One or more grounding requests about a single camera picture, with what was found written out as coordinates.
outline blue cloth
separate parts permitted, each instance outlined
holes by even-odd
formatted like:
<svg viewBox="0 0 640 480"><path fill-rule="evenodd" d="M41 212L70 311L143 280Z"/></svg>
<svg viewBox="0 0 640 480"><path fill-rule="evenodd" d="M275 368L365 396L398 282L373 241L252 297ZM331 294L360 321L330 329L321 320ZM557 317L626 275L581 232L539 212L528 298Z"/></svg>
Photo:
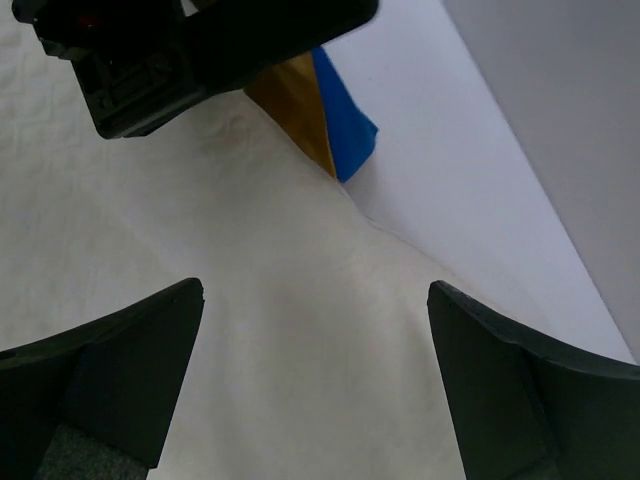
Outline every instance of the blue cloth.
<svg viewBox="0 0 640 480"><path fill-rule="evenodd" d="M367 161L378 127L356 106L323 48L312 52L338 180L346 182Z"/></svg>

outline yellow object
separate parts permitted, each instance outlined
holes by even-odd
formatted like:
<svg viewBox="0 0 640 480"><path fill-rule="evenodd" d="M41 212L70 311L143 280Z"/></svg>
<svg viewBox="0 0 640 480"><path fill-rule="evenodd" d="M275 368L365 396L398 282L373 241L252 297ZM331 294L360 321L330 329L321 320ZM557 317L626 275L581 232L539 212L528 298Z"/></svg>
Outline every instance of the yellow object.
<svg viewBox="0 0 640 480"><path fill-rule="evenodd" d="M320 87L311 53L263 71L245 93L329 175L336 178Z"/></svg>

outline white tablecloth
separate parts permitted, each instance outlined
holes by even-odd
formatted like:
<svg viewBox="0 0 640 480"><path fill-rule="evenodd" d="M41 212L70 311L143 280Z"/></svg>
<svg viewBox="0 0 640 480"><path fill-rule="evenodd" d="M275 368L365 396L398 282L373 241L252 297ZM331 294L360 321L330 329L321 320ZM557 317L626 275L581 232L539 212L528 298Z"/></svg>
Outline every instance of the white tablecloth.
<svg viewBox="0 0 640 480"><path fill-rule="evenodd" d="M105 142L5 2L0 115L0 348L204 283L150 478L464 478L425 309L430 282L455 280L244 96Z"/></svg>

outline white fabric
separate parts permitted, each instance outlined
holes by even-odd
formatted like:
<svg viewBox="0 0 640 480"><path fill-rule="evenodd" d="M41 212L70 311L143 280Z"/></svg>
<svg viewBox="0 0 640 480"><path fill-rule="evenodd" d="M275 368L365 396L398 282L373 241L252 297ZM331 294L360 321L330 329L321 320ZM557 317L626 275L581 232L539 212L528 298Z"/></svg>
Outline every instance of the white fabric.
<svg viewBox="0 0 640 480"><path fill-rule="evenodd" d="M241 94L105 142L6 2L0 59L0 348L197 276L203 323L150 478L464 478L425 309L450 274Z"/></svg>

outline black plastic part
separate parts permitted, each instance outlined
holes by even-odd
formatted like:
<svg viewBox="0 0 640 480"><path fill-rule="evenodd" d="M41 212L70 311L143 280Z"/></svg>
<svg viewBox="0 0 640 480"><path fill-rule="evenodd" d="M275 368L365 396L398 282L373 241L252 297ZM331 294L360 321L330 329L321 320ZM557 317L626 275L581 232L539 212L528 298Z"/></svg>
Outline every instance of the black plastic part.
<svg viewBox="0 0 640 480"><path fill-rule="evenodd" d="M61 423L158 465L203 308L186 280L121 312L0 353L0 478L33 479Z"/></svg>
<svg viewBox="0 0 640 480"><path fill-rule="evenodd" d="M640 368L572 347L443 282L429 318L468 480L637 480Z"/></svg>
<svg viewBox="0 0 640 480"><path fill-rule="evenodd" d="M104 138L144 136L264 68L367 21L378 0L13 0L48 55L71 60Z"/></svg>

